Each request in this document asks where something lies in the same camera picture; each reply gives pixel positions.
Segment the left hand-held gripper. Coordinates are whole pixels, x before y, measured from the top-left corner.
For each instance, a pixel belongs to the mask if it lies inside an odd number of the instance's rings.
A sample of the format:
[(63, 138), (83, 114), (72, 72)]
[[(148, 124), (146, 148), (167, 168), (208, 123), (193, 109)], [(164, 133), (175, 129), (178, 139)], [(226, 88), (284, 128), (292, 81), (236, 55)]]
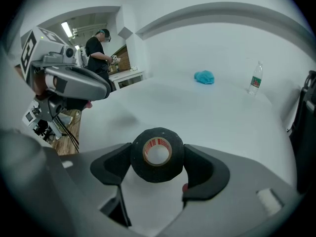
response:
[[(34, 76), (40, 71), (56, 79), (50, 90), (65, 98), (96, 101), (109, 96), (109, 84), (99, 75), (75, 66), (75, 49), (67, 45), (55, 33), (34, 27), (22, 48), (20, 66), (27, 85), (35, 88)], [(38, 100), (41, 113), (39, 119), (51, 122), (65, 107), (62, 97), (49, 93)]]

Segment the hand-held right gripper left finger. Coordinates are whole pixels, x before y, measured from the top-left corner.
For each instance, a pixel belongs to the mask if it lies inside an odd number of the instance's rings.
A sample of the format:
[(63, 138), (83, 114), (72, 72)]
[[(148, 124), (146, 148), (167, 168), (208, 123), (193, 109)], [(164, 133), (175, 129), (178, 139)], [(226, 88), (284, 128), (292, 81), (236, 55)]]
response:
[(90, 216), (100, 212), (123, 227), (131, 221), (122, 194), (122, 181), (131, 165), (131, 144), (62, 156), (58, 169), (60, 192)]

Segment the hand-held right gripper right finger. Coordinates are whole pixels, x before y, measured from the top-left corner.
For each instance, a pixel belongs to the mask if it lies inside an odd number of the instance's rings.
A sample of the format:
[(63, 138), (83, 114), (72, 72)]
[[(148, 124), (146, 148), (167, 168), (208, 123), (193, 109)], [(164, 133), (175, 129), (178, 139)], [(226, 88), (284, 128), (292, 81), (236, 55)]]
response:
[(268, 237), (301, 200), (257, 161), (189, 144), (184, 152), (184, 208), (162, 237)]

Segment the person's left hand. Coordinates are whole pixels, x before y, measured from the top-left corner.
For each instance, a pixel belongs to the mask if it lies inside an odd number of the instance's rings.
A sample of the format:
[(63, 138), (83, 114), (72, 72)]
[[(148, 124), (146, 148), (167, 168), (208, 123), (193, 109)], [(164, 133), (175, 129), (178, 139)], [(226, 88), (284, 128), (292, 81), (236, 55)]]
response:
[(34, 92), (36, 95), (40, 96), (46, 91), (45, 74), (38, 73), (34, 74)]

